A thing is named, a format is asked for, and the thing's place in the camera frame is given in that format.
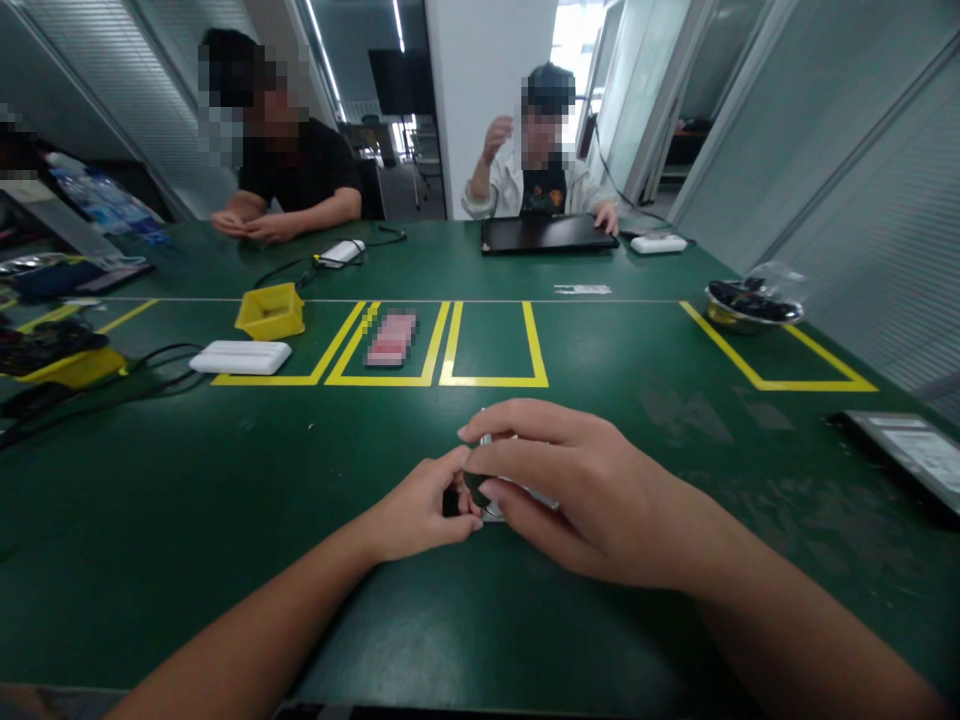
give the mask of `television screen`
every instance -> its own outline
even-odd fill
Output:
[[[370,69],[384,115],[436,115],[426,50],[370,50]]]

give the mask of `white power bank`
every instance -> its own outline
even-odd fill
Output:
[[[641,255],[654,255],[664,252],[682,252],[687,248],[687,241],[677,235],[667,235],[662,238],[640,235],[630,241],[630,247]]]
[[[190,368],[206,373],[273,375],[291,352],[286,343],[217,340],[190,361]]]
[[[363,240],[343,240],[320,256],[320,264],[331,268],[340,268],[367,249]]]

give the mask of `blue bottle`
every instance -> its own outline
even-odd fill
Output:
[[[89,171],[90,181],[99,197],[110,205],[123,222],[151,245],[170,242],[170,236],[145,209],[140,207],[122,188],[98,170]]]
[[[100,232],[106,235],[130,232],[130,227],[97,195],[86,178],[75,177],[63,168],[53,168],[50,174],[67,197],[93,220]]]

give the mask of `person's hair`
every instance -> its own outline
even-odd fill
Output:
[[[546,63],[533,69],[523,80],[523,110],[535,109],[541,115],[563,115],[576,99],[573,73]]]
[[[207,68],[207,87],[201,89],[210,91],[211,105],[252,107],[258,92],[277,86],[276,68],[266,59],[263,45],[239,30],[207,30],[200,43],[200,64]]]

